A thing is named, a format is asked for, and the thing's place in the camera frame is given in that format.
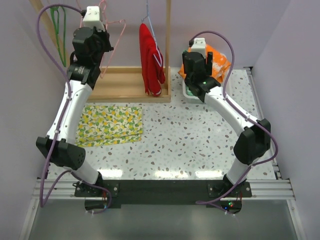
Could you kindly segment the orange tie-dye trousers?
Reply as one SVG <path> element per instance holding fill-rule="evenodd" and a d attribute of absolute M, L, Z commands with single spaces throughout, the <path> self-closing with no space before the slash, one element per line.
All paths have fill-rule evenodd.
<path fill-rule="evenodd" d="M 223 53 L 217 51 L 211 45 L 206 44 L 205 54 L 208 55 L 208 52 L 212 52 L 213 54 L 210 76 L 222 84 L 229 73 L 231 63 Z"/>

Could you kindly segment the blue wire hanger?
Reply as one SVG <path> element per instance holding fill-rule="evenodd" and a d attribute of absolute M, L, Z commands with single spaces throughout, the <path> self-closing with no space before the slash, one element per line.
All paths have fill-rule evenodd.
<path fill-rule="evenodd" d="M 161 56 L 161 52 L 158 47 L 154 28 L 153 28 L 152 21 L 150 18 L 150 10 L 149 10 L 149 1 L 148 0 L 145 1 L 145 8 L 146 8 L 146 15 L 145 15 L 145 17 L 143 17 L 141 19 L 141 23 L 144 24 L 145 20 L 147 20 L 147 22 L 149 23 L 150 34 L 151 34 L 152 41 L 153 41 L 154 47 L 155 47 L 155 53 L 153 54 L 153 57 L 154 57 L 156 63 L 158 64 L 158 66 L 163 67 L 163 57 Z"/>

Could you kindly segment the green tie-dye trousers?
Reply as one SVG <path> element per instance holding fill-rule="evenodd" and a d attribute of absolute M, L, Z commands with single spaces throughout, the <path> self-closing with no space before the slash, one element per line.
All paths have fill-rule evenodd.
<path fill-rule="evenodd" d="M 186 94 L 188 95 L 188 96 L 193 96 L 193 94 L 192 94 L 192 92 L 190 91 L 190 90 L 186 90 Z"/>

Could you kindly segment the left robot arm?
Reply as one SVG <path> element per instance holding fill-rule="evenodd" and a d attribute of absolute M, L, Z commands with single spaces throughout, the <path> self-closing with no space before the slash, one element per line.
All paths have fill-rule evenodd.
<path fill-rule="evenodd" d="M 99 196 L 104 184 L 100 173 L 86 160 L 84 148 L 75 144 L 82 111 L 101 74 L 104 53 L 113 51 L 107 30 L 81 27 L 74 31 L 70 65 L 66 71 L 64 95 L 45 137 L 38 137 L 36 146 L 51 164 L 73 174 L 86 184 L 86 191 Z"/>

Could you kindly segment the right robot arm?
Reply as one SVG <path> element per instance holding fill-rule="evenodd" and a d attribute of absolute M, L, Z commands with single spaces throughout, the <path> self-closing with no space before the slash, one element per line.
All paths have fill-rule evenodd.
<path fill-rule="evenodd" d="M 261 128 L 270 131 L 271 124 L 266 119 L 259 120 L 247 113 L 232 98 L 223 95 L 221 84 L 209 75 L 212 58 L 211 52 L 204 58 L 199 52 L 184 51 L 184 83 L 194 96 L 213 107 L 238 136 L 233 147 L 235 160 L 218 187 L 221 194 L 233 197 L 241 190 L 240 183 L 246 180 L 245 171 L 248 167 L 255 164 L 270 149 L 271 137 Z"/>

